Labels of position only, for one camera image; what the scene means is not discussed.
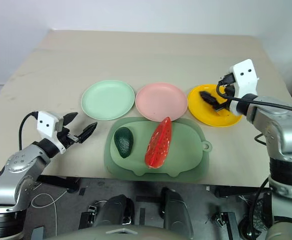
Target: table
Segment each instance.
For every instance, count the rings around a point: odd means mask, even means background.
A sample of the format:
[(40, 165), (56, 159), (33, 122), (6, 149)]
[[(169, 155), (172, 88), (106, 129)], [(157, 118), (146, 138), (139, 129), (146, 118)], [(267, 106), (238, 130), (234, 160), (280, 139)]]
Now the table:
[[(258, 94), (292, 104), (284, 82), (260, 42), (250, 36), (51, 31), (8, 80), (0, 92), (0, 170), (18, 150), (18, 130), (31, 111), (79, 112), (69, 124), (78, 134), (93, 119), (81, 109), (81, 95), (95, 82), (121, 80), (135, 92), (153, 82), (168, 82), (185, 93), (201, 84), (216, 84), (229, 67), (251, 58)], [(134, 106), (124, 117), (140, 116)], [(196, 119), (189, 111), (184, 118)], [(113, 178), (103, 165), (104, 145), (116, 120), (99, 121), (93, 135), (56, 156), (45, 175)], [(258, 131), (243, 117), (232, 127), (198, 122), (213, 145), (207, 177), (201, 184), (259, 186), (269, 174), (265, 146), (253, 137)], [(23, 146), (40, 140), (36, 121), (23, 130)]]

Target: gray floor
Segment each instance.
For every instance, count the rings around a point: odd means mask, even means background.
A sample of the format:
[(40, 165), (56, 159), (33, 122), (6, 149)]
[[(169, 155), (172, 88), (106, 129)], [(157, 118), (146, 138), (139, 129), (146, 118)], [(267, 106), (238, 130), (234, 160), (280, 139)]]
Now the gray floor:
[[(186, 202), (194, 229), (194, 239), (197, 240), (227, 240), (226, 226), (218, 228), (209, 217), (218, 209), (223, 212), (235, 212), (237, 222), (242, 219), (246, 211), (246, 203), (237, 197), (216, 198), (213, 194), (214, 186), (210, 191), (205, 185), (171, 183), (171, 182), (133, 182), (115, 179), (83, 178), (81, 187), (86, 188), (84, 195), (66, 193), (57, 201), (58, 235), (78, 229), (81, 212), (85, 212), (89, 204), (94, 201), (107, 200), (110, 197), (124, 194), (135, 203), (135, 224), (139, 223), (140, 208), (146, 209), (145, 225), (163, 227), (163, 220), (158, 214), (159, 204), (136, 202), (136, 196), (159, 197), (163, 187), (175, 189)], [(33, 196), (40, 193), (49, 193), (55, 199), (64, 192), (63, 189), (42, 185), (33, 192)], [(44, 205), (51, 200), (47, 196), (40, 196), (36, 204)], [(46, 237), (55, 234), (55, 212), (53, 205), (35, 209), (30, 207), (25, 222), (25, 239), (30, 239), (33, 228), (45, 226)]]

